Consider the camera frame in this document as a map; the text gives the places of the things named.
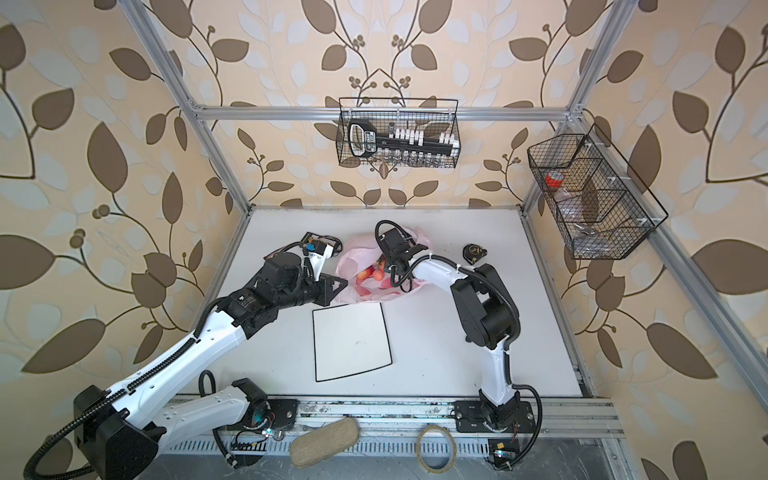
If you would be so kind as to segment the fake fruits inside bag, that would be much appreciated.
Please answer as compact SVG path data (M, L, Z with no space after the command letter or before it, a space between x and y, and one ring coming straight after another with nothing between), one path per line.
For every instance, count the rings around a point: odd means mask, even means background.
M391 276L388 270L387 260L383 255L356 275L357 285L363 285L365 282L374 282L382 289L391 287Z

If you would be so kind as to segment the black tape measure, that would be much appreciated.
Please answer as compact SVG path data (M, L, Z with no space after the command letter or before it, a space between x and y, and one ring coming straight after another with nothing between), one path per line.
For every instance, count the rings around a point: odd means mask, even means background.
M463 259L470 265L475 265L488 254L487 250L482 246L470 243L463 247L462 256Z

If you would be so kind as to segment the pink plastic fruit-print bag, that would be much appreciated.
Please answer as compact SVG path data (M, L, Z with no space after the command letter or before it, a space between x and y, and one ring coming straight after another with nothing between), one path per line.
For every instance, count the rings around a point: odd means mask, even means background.
M406 281L394 287L388 264L373 234L354 237L344 244L335 268L335 275L348 281L348 286L336 297L339 304L381 303L415 293L426 281Z

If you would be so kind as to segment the black battery charger board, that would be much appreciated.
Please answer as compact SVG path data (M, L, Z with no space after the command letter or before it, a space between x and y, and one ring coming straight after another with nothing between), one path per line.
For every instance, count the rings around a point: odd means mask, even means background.
M281 247L280 251L289 251L293 248L301 248L307 254L329 254L331 257L334 257L342 252L343 243L339 238L331 235L318 235L307 232L301 240Z

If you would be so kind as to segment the red-capped item in basket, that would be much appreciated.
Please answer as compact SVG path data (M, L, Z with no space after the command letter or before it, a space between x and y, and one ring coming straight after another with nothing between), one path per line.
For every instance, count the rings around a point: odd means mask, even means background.
M544 177L544 183L548 191L554 192L561 188L565 175L558 170L550 170Z

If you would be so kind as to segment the clear tape roll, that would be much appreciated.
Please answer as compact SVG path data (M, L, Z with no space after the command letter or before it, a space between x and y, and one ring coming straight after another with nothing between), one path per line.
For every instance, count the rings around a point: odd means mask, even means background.
M418 435L415 445L418 463L429 474L450 471L458 457L457 443L448 429L430 424Z

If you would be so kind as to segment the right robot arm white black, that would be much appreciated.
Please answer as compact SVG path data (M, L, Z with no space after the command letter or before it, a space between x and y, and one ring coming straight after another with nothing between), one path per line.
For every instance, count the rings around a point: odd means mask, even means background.
M490 264L468 268L432 253L391 220L376 224L375 240L393 286L422 281L448 292L465 340L488 351L478 398L454 403L456 430L508 435L503 446L489 448L489 463L499 471L513 470L540 435L543 402L533 386L513 380L510 346L521 334L521 322L501 277Z

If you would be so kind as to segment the black tool set in basket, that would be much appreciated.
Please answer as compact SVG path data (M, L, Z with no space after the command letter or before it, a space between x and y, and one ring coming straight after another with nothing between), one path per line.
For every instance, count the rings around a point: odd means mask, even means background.
M346 133L346 142L353 156L381 159L444 159L457 158L460 154L460 141L452 135L440 133L437 140L428 138L425 130L399 128L389 125L384 133L379 133L368 120L352 120Z

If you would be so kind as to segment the beige sponge block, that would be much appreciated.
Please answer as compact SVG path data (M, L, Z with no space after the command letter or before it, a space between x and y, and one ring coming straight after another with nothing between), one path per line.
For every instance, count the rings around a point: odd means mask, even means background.
M359 438L357 420L344 417L295 439L290 445L291 463L299 469L311 467L353 447Z

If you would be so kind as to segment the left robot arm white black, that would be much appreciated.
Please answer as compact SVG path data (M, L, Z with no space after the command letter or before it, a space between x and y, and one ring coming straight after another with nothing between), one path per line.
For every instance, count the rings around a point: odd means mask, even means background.
M87 464L61 472L59 478L95 473L101 479L134 479L173 440L240 421L260 393L247 379L195 400L180 419L165 419L162 410L214 361L274 322L280 310L309 303L329 306L348 282L324 273L323 266L342 249L340 239L308 232L267 255L243 287L210 302L195 328L172 350L106 390L83 390L74 402L74 419L32 454L24 478L46 478L40 469L43 458L68 436L74 437Z

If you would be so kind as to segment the white mat with black border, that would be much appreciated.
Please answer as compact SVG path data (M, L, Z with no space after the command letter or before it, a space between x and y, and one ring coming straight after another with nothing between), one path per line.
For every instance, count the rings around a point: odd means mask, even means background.
M318 383L380 370L393 363L380 303L340 305L312 312Z

